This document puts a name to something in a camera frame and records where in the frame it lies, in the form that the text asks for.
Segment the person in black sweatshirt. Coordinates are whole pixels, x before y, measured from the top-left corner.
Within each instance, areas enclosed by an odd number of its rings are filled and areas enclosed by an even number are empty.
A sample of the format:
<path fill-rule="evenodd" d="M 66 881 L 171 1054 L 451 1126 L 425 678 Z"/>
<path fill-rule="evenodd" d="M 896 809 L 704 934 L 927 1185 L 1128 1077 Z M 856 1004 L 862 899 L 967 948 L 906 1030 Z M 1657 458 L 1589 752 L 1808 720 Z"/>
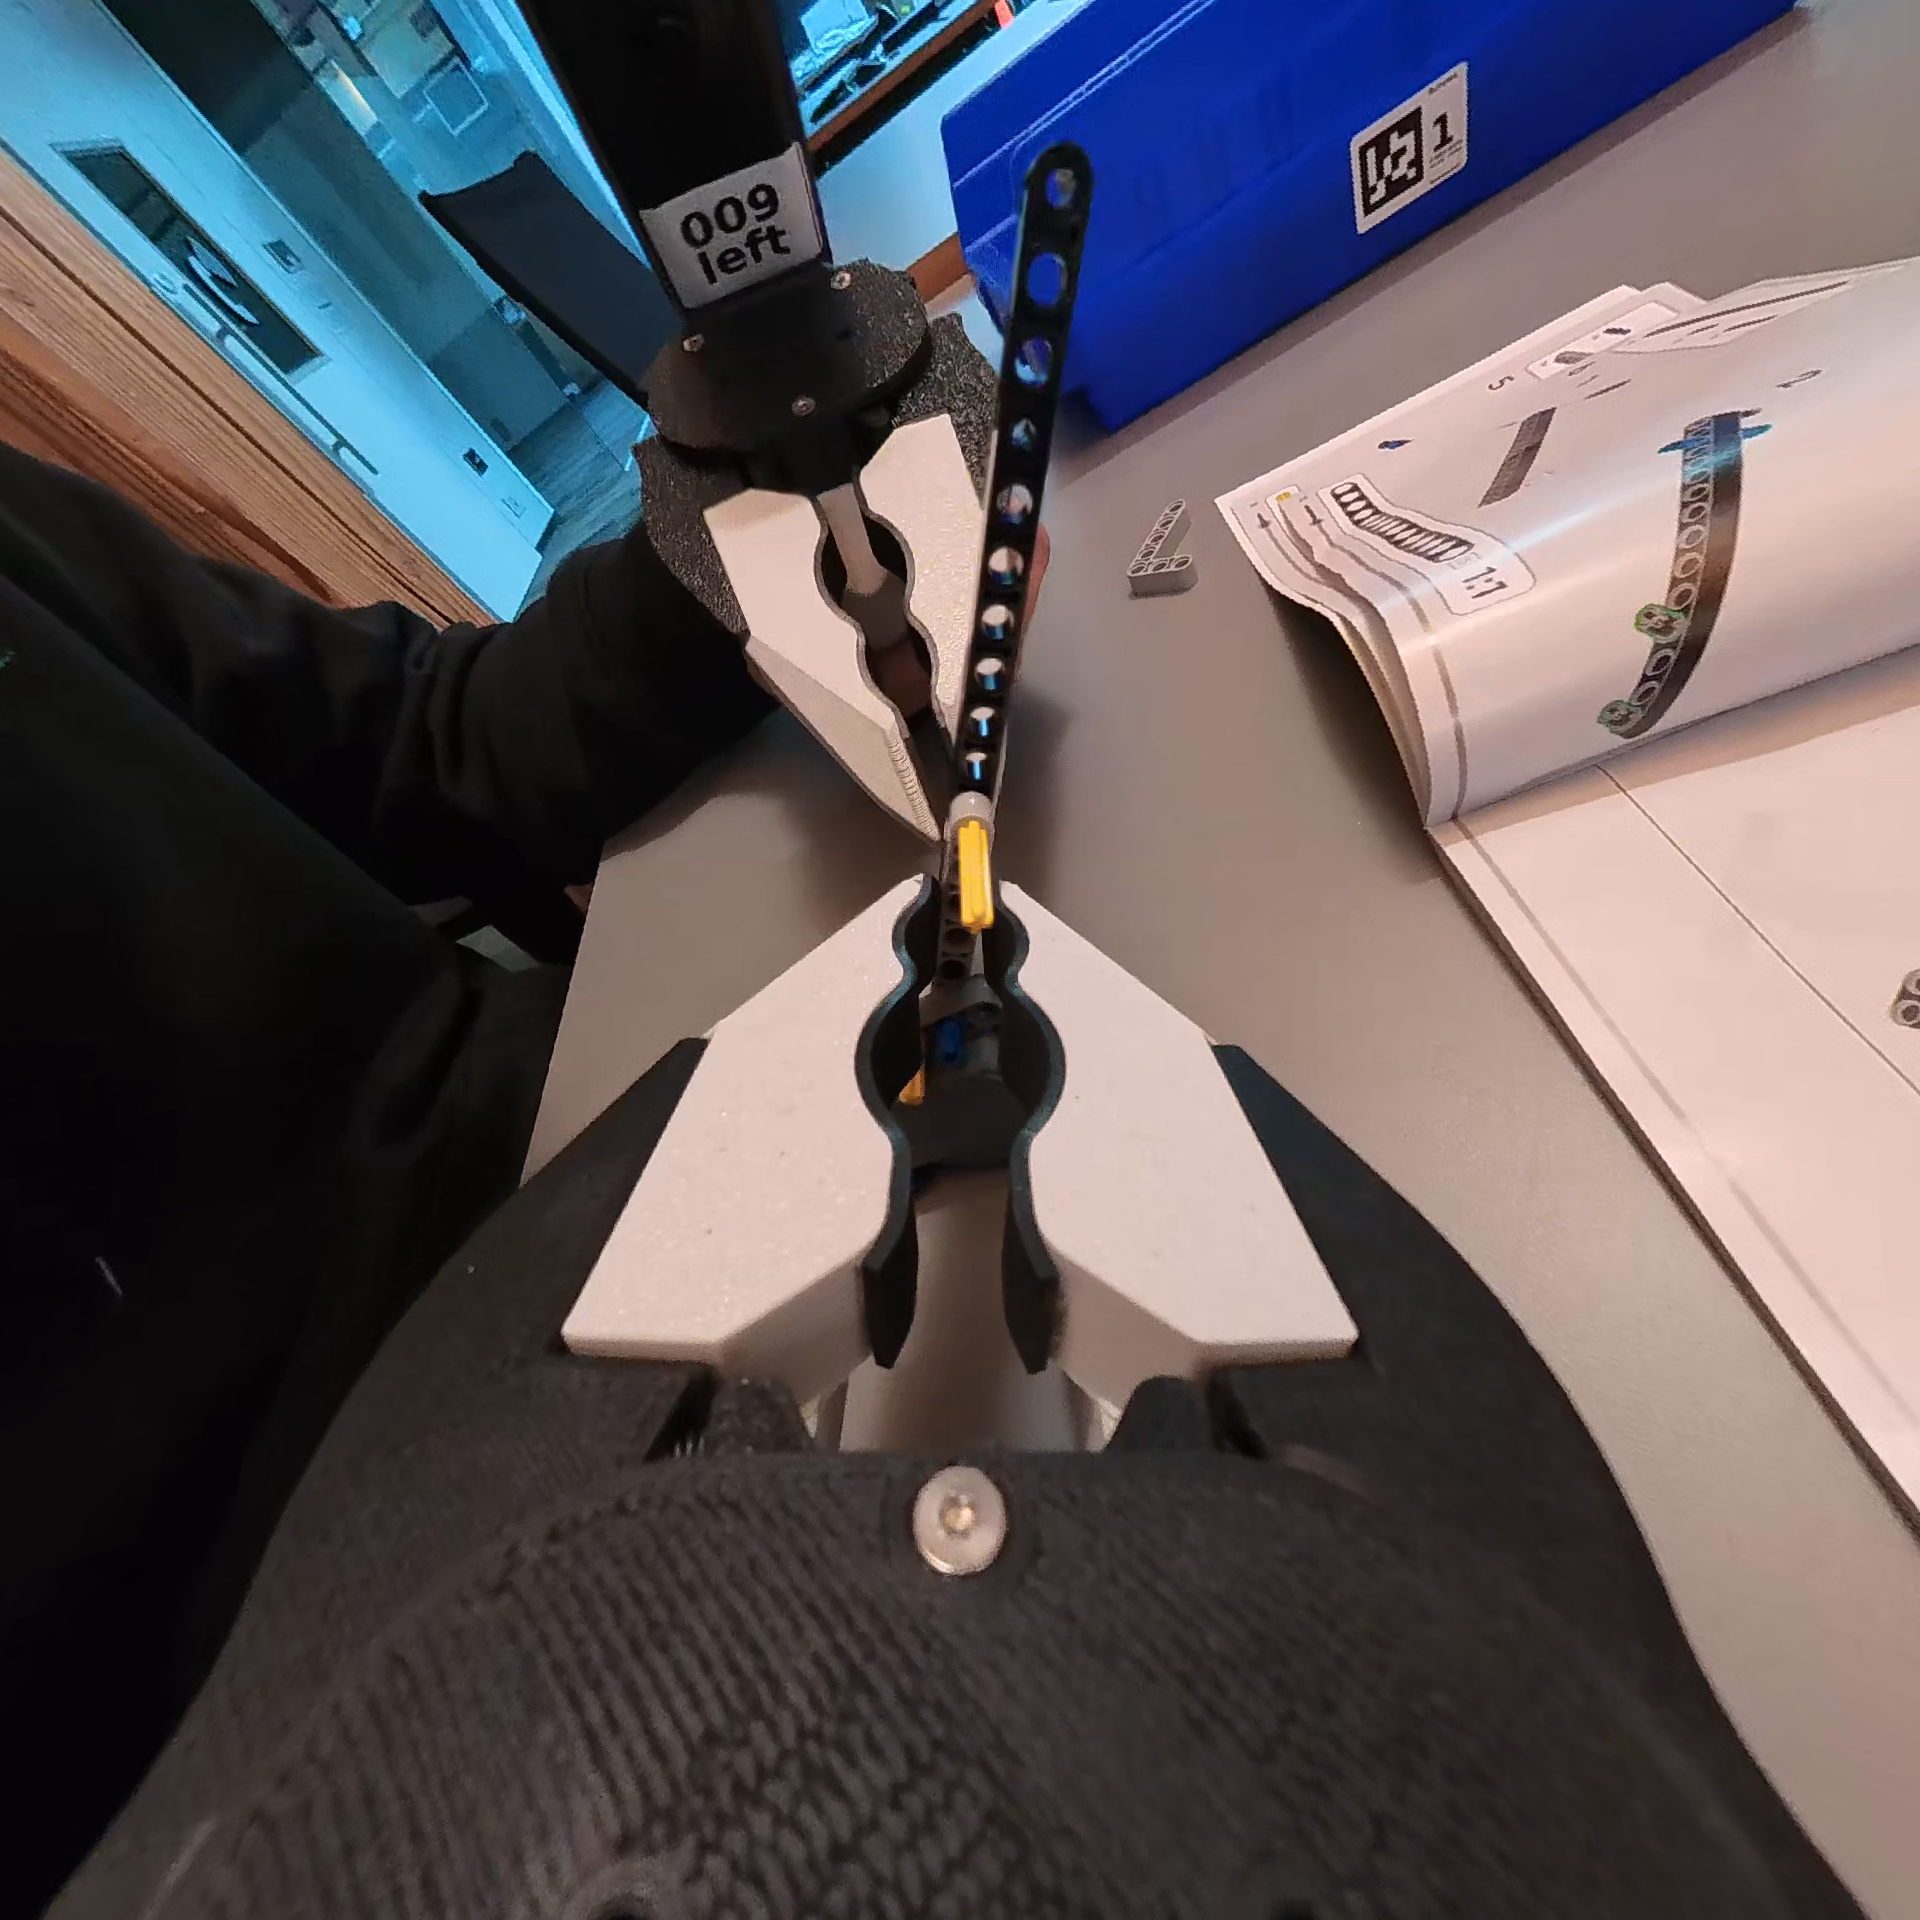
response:
<path fill-rule="evenodd" d="M 298 811 L 282 620 L 5 445 L 5 1915 L 222 1644 L 331 1410 L 513 1189 L 568 962 Z"/>

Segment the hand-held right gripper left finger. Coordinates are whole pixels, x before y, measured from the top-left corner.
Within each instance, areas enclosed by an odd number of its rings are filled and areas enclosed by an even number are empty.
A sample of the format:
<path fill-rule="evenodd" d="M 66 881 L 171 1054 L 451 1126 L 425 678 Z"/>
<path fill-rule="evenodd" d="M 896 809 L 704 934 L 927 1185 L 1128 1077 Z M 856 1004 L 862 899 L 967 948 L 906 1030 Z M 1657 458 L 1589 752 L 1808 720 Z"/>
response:
<path fill-rule="evenodd" d="M 568 1353 L 776 1381 L 803 1406 L 897 1363 L 920 1264 L 897 1109 L 937 934 L 937 888 L 903 881 L 707 1034 Z"/>

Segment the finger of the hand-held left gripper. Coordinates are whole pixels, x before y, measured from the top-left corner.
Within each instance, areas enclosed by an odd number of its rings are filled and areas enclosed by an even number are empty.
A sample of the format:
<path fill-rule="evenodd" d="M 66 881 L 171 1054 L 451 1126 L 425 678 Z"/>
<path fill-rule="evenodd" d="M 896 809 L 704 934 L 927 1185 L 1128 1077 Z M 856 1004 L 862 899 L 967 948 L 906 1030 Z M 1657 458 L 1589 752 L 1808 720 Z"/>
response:
<path fill-rule="evenodd" d="M 879 566 L 856 595 L 862 674 L 883 708 L 887 794 L 979 784 L 995 741 L 995 645 L 979 640 L 986 515 L 971 421 L 901 421 L 856 477 L 856 525 Z"/>
<path fill-rule="evenodd" d="M 938 837 L 905 720 L 872 681 L 863 632 L 822 582 L 827 530 L 814 500 L 749 486 L 704 521 L 755 676 L 901 826 Z"/>

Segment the grey desk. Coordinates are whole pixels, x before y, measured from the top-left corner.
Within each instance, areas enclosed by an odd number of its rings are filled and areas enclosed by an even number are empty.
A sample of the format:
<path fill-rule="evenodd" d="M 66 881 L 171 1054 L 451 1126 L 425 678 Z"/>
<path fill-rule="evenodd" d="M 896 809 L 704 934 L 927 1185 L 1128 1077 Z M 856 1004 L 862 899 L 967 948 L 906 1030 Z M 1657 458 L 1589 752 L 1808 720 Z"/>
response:
<path fill-rule="evenodd" d="M 1915 1915 L 1915 1536 L 1442 875 L 1214 496 L 1621 281 L 1915 254 L 1915 5 L 1806 5 L 1126 430 L 1064 426 L 999 851 L 1445 1233 L 1607 1453 L 1747 1748 Z M 1123 569 L 1186 499 L 1195 582 Z"/>

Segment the person's left forearm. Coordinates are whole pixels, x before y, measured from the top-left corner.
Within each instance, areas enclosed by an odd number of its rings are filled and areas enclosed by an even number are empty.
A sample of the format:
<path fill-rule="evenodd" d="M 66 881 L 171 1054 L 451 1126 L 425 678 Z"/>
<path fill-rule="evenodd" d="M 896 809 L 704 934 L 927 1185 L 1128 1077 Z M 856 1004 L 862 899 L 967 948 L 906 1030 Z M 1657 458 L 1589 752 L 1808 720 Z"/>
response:
<path fill-rule="evenodd" d="M 281 637 L 325 726 L 302 817 L 402 900 L 467 900 L 539 962 L 576 957 L 605 842 L 774 708 L 641 520 L 510 622 L 304 603 Z"/>

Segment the black office chair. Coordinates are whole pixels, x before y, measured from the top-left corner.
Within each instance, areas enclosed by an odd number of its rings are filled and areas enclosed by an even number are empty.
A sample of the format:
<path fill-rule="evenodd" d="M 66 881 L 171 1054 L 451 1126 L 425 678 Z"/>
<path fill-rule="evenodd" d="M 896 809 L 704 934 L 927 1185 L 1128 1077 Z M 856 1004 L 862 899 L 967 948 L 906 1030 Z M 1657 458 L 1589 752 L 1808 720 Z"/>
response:
<path fill-rule="evenodd" d="M 417 205 L 518 307 L 639 410 L 645 377 L 664 346 L 681 338 L 672 307 L 646 260 L 533 152 L 478 182 Z"/>

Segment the black toy beam assembly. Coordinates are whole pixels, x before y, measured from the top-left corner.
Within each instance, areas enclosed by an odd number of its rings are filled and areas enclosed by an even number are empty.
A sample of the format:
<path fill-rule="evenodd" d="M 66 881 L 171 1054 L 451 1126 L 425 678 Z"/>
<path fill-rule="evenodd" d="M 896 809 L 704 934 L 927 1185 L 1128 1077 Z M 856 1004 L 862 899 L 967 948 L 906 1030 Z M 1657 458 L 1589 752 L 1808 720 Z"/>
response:
<path fill-rule="evenodd" d="M 979 640 L 995 645 L 995 741 L 977 757 L 983 782 L 953 792 L 944 829 L 941 923 L 933 953 L 934 970 L 920 996 L 920 1066 L 896 1104 L 917 1185 L 927 1185 L 930 1170 L 938 1166 L 934 1145 L 941 1141 L 941 1130 L 968 1126 L 968 1117 L 953 1107 L 953 1097 L 974 1077 L 967 1014 L 950 1013 L 947 1004 L 979 976 L 992 926 L 974 934 L 958 918 L 953 832 L 963 819 L 984 819 L 992 828 L 993 865 L 1010 707 L 1029 603 L 1040 576 L 1040 507 L 1059 412 L 1093 193 L 1089 158 L 1075 144 L 1058 140 L 1033 158 L 1018 202 L 1011 290 L 1000 317 L 975 625 Z"/>

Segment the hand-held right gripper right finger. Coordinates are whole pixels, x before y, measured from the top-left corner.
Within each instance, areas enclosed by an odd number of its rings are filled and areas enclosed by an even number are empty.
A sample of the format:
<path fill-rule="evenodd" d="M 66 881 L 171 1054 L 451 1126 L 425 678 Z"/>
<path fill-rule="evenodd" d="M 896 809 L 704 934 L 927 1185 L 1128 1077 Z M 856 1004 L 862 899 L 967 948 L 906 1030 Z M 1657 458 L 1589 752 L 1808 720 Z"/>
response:
<path fill-rule="evenodd" d="M 1113 1437 L 1141 1384 L 1343 1360 L 1357 1328 L 1214 1042 L 1026 890 L 986 930 L 1010 1157 L 1008 1325 Z"/>

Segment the black wall sign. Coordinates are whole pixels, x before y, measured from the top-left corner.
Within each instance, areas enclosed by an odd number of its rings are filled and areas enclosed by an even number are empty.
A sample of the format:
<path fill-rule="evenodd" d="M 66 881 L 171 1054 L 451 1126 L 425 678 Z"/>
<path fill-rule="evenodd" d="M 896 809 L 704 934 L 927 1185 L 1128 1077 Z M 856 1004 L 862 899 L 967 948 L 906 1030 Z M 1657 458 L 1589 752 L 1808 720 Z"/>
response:
<path fill-rule="evenodd" d="M 241 342 L 279 377 L 325 361 L 302 330 L 229 258 L 126 146 L 66 144 L 62 158 L 162 254 L 216 342 Z"/>

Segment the white instruction booklet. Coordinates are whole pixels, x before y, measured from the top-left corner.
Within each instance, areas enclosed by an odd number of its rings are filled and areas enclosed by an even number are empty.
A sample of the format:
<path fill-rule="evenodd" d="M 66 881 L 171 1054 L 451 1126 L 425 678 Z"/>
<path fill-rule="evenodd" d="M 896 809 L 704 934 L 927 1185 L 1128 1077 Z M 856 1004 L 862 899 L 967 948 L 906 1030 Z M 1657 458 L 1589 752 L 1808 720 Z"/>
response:
<path fill-rule="evenodd" d="M 1215 510 L 1915 1521 L 1915 256 L 1614 289 Z"/>

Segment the blue plastic bin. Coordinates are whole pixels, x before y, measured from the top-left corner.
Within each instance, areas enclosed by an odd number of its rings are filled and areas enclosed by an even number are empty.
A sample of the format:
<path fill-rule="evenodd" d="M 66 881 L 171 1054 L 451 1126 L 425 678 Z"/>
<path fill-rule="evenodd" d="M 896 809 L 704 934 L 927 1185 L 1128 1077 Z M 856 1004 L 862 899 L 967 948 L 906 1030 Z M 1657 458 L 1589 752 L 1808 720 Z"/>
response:
<path fill-rule="evenodd" d="M 1120 430 L 1790 11 L 1787 2 L 1095 2 L 944 117 L 993 321 L 1023 178 L 1093 164 L 1064 388 Z"/>

